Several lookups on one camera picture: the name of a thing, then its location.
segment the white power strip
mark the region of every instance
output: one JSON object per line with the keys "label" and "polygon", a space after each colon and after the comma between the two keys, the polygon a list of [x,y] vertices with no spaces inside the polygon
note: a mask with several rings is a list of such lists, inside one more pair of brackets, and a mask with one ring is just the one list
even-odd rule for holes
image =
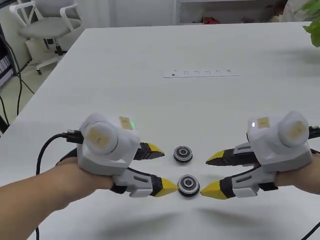
{"label": "white power strip", "polygon": [[164,78],[199,78],[199,77],[225,77],[240,76],[234,71],[227,69],[194,69],[194,70],[166,70]]}

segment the metal bearing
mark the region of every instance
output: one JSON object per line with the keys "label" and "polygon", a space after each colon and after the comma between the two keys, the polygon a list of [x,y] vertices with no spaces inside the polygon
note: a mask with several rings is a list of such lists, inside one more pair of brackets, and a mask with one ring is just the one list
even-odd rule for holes
{"label": "metal bearing", "polygon": [[183,175],[178,180],[178,191],[181,195],[191,198],[199,193],[200,184],[194,176]]}
{"label": "metal bearing", "polygon": [[180,164],[186,164],[191,161],[192,151],[187,146],[178,146],[173,152],[174,159]]}

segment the chair seat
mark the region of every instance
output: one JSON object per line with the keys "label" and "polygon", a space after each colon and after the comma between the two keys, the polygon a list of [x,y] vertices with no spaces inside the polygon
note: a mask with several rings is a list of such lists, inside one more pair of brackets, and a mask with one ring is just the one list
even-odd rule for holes
{"label": "chair seat", "polygon": [[[74,29],[81,26],[80,20],[72,18],[69,20]],[[21,36],[34,39],[55,39],[69,32],[69,28],[61,17],[46,17],[19,30]]]}

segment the gripper jaw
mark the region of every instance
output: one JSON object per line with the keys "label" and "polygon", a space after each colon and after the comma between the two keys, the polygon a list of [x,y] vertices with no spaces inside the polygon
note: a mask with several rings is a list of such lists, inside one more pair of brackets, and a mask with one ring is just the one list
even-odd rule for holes
{"label": "gripper jaw", "polygon": [[149,160],[163,157],[165,153],[151,143],[141,142],[133,160]]}
{"label": "gripper jaw", "polygon": [[212,166],[248,166],[258,163],[250,143],[246,142],[235,148],[225,149],[215,153],[205,164]]}
{"label": "gripper jaw", "polygon": [[128,167],[120,176],[112,176],[113,192],[123,194],[129,192],[130,197],[143,198],[147,196],[163,197],[178,190],[176,184],[166,178],[137,171]]}
{"label": "gripper jaw", "polygon": [[265,172],[256,167],[243,173],[228,176],[215,181],[200,191],[205,197],[226,200],[233,197],[247,198],[258,195],[259,189],[271,191],[278,189],[274,185],[276,172]]}

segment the hand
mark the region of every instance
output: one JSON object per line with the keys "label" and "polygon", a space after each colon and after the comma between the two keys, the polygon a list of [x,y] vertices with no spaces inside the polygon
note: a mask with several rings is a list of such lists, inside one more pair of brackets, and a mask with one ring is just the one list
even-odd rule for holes
{"label": "hand", "polygon": [[43,175],[48,177],[60,195],[57,196],[59,209],[91,195],[97,189],[111,189],[114,184],[109,176],[94,175],[79,168],[76,157],[63,160]]}
{"label": "hand", "polygon": [[312,163],[297,170],[280,172],[275,185],[295,186],[311,194],[320,195],[320,155],[314,154]]}

